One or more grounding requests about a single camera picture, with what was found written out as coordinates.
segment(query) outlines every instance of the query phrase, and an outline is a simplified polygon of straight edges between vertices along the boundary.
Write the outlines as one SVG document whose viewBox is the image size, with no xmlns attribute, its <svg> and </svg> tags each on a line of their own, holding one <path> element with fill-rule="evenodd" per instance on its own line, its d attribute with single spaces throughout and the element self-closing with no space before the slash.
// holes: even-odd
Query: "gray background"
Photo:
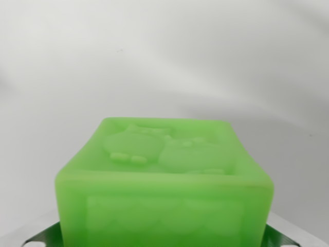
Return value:
<svg viewBox="0 0 329 247">
<path fill-rule="evenodd" d="M 329 3 L 0 1 L 0 236 L 109 116 L 230 121 L 272 210 L 329 242 Z"/>
</svg>

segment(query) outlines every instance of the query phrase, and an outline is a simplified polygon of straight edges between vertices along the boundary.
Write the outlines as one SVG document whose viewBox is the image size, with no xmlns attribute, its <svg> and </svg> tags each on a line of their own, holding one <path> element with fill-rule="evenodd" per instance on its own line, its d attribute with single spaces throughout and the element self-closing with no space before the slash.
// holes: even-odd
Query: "green translucent block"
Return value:
<svg viewBox="0 0 329 247">
<path fill-rule="evenodd" d="M 65 247 L 260 247 L 273 183 L 227 122 L 107 118 L 56 191 Z"/>
</svg>

